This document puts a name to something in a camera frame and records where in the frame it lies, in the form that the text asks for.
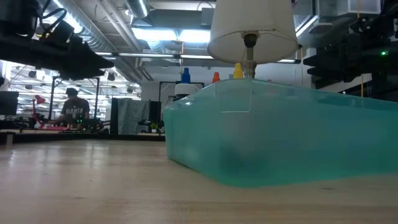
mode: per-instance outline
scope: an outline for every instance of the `workbench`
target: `workbench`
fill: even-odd
[[[164,142],[15,144],[0,146],[0,223],[393,224],[398,175],[239,189],[168,160]]]

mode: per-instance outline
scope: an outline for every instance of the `bottle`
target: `bottle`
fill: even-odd
[[[213,83],[216,83],[220,80],[220,74],[218,72],[214,73]]]
[[[191,75],[189,74],[189,68],[184,68],[184,73],[181,75],[181,83],[190,84]]]
[[[240,63],[235,64],[234,79],[243,78],[242,65]]]

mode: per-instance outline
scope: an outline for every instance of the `translucent teal container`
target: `translucent teal container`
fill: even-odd
[[[237,187],[398,172],[398,103],[226,80],[164,111],[167,155]]]

